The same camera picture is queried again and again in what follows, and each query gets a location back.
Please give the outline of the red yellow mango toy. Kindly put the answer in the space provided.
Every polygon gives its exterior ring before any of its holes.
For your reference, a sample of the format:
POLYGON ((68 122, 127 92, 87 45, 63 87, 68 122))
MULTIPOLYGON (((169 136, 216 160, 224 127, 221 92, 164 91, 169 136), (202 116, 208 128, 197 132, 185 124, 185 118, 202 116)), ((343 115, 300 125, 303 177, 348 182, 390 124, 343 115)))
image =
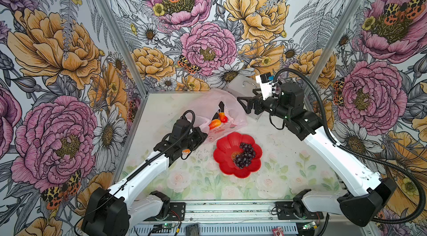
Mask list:
POLYGON ((213 130, 213 129, 215 129, 215 128, 217 128, 217 127, 221 126, 221 125, 222 125, 221 120, 219 120, 219 119, 214 119, 214 120, 212 120, 212 121, 211 121, 211 123, 209 124, 209 128, 210 128, 210 130, 213 130))

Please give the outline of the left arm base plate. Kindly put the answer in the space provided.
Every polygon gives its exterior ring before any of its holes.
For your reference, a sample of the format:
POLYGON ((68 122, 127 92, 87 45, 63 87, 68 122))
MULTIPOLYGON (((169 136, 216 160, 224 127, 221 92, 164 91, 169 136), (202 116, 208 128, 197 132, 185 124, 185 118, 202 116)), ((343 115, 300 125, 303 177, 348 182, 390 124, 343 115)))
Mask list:
POLYGON ((151 217, 146 219, 145 221, 184 221, 185 219, 185 213, 186 213, 186 203, 182 202, 171 202, 169 204, 169 209, 166 210, 165 207, 163 207, 160 211, 160 214, 157 216, 151 217))

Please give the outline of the dark purple grapes toy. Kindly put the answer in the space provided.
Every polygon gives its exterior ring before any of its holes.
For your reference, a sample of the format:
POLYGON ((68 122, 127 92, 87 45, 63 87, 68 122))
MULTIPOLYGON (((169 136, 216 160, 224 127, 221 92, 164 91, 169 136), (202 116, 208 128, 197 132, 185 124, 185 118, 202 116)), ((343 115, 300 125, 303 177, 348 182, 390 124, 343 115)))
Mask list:
POLYGON ((253 146, 248 143, 241 143, 241 153, 237 154, 234 158, 234 164, 240 169, 246 168, 252 164, 252 160, 256 157, 256 151, 253 146))

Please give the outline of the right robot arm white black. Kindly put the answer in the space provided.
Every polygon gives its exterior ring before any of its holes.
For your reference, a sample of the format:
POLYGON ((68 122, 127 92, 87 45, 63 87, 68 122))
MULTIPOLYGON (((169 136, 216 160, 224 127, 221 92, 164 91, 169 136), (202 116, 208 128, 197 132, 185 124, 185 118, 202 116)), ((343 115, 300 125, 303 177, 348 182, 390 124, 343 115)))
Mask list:
POLYGON ((396 186, 328 138, 328 126, 304 108, 304 93, 298 84, 283 84, 278 94, 274 94, 272 83, 263 83, 261 93, 237 100, 247 114, 267 112, 282 119, 282 126, 316 151, 345 184, 346 190, 340 192, 303 190, 293 199, 295 216, 301 218, 306 213, 326 212, 345 216, 353 224, 364 227, 391 198, 396 186))

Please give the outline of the pink plastic bag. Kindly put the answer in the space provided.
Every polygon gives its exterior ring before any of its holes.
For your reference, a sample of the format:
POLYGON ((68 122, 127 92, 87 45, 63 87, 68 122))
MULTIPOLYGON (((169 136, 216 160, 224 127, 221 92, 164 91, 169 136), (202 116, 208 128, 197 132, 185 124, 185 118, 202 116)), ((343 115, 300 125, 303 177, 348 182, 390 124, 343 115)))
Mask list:
POLYGON ((192 110, 195 114, 195 126, 199 127, 204 133, 207 133, 206 143, 212 143, 228 134, 247 126, 247 115, 237 101, 230 93, 221 89, 212 89, 198 98, 192 100, 185 110, 192 110), (214 119, 219 119, 219 103, 225 104, 224 113, 228 117, 227 123, 210 130, 209 124, 214 119))

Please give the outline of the dark avocado toy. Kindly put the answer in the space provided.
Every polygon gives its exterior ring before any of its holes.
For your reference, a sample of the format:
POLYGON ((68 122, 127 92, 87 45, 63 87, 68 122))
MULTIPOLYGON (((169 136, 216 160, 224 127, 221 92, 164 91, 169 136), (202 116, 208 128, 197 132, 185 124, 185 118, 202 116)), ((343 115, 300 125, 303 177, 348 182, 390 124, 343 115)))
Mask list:
POLYGON ((218 111, 218 113, 223 113, 224 110, 225 110, 225 104, 223 103, 223 101, 221 101, 219 103, 219 111, 218 111))

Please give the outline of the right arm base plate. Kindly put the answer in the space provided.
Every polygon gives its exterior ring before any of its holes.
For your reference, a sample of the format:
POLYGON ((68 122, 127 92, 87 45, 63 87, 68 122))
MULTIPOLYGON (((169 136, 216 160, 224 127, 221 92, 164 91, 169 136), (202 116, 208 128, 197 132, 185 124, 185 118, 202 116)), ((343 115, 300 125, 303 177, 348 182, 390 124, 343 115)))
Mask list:
POLYGON ((275 203, 275 213, 279 220, 322 220, 322 212, 310 212, 301 203, 279 201, 275 203))

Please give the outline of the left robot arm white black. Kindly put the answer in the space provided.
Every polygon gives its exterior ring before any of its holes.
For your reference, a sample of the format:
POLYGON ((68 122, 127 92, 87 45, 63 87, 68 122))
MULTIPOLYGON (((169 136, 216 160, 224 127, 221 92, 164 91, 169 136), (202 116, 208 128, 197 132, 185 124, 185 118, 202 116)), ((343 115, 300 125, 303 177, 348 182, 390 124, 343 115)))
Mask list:
POLYGON ((78 221, 88 236, 127 236, 142 221, 169 212, 170 198, 158 191, 139 196, 144 189, 178 159, 188 158, 208 134, 185 117, 178 119, 147 159, 127 177, 109 188, 97 188, 89 199, 86 213, 78 221))

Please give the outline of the red yellow peach toy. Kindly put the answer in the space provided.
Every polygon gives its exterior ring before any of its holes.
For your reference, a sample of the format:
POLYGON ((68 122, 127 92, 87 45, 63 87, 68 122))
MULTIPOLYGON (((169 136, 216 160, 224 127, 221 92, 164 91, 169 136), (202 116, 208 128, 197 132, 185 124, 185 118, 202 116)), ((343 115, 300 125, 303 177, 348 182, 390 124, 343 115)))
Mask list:
POLYGON ((227 123, 229 121, 228 117, 224 112, 219 113, 219 119, 221 123, 227 123))

